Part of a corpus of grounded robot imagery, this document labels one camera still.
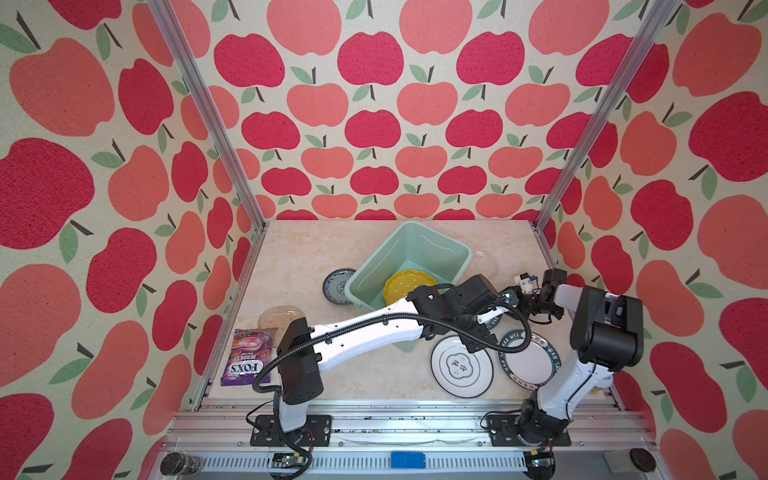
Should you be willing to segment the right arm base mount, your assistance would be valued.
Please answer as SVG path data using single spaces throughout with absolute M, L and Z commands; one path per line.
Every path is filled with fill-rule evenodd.
M 494 447 L 567 447 L 569 423 L 548 415 L 520 419 L 518 414 L 490 414 L 482 420 Z

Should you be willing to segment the yellow polka dot plate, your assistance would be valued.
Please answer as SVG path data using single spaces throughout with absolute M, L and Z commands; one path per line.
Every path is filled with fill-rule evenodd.
M 420 286 L 435 286 L 437 281 L 428 273 L 420 270 L 404 270 L 390 277 L 384 287 L 383 298 L 391 305 L 406 298 L 409 293 Z

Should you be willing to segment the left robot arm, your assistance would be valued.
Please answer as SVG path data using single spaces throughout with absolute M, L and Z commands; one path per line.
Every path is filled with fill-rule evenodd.
M 526 338 L 515 347 L 500 345 L 482 319 L 508 315 L 523 326 Z M 271 394 L 275 421 L 284 431 L 304 426 L 287 420 L 296 408 L 324 391 L 322 374 L 364 353 L 400 342 L 431 339 L 454 333 L 470 353 L 490 349 L 517 354 L 531 343 L 529 316 L 500 293 L 486 277 L 475 275 L 460 285 L 422 285 L 382 309 L 351 320 L 311 326 L 304 317 L 292 321 L 277 348 L 276 357 L 256 374 L 252 389 Z

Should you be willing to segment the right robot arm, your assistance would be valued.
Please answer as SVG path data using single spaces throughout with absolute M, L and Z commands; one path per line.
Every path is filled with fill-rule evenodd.
M 567 273 L 549 269 L 539 292 L 528 302 L 534 314 L 560 318 L 573 313 L 572 353 L 548 383 L 523 402 L 517 436 L 529 446 L 559 438 L 590 391 L 612 384 L 613 375 L 639 363 L 644 351 L 644 315 L 640 299 L 590 286 L 567 283 Z

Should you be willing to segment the white plate dark lettered rim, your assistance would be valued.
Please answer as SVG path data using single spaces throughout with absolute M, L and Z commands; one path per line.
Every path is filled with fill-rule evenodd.
M 494 307 L 478 315 L 478 322 L 483 324 L 488 330 L 495 328 L 501 321 L 506 310 L 500 307 Z

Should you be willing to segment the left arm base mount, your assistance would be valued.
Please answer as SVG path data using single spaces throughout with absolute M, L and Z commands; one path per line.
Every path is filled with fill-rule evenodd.
M 295 445 L 309 447 L 328 447 L 332 432 L 330 415 L 309 415 L 302 428 L 284 431 L 285 436 Z M 274 415 L 259 415 L 252 427 L 250 445 L 253 447 L 285 447 L 275 423 Z

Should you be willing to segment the white plate green clover emblem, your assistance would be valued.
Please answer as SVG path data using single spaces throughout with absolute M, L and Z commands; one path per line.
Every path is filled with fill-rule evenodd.
M 494 367 L 486 351 L 470 353 L 458 336 L 441 340 L 430 358 L 432 374 L 450 395 L 474 399 L 484 395 L 494 379 Z

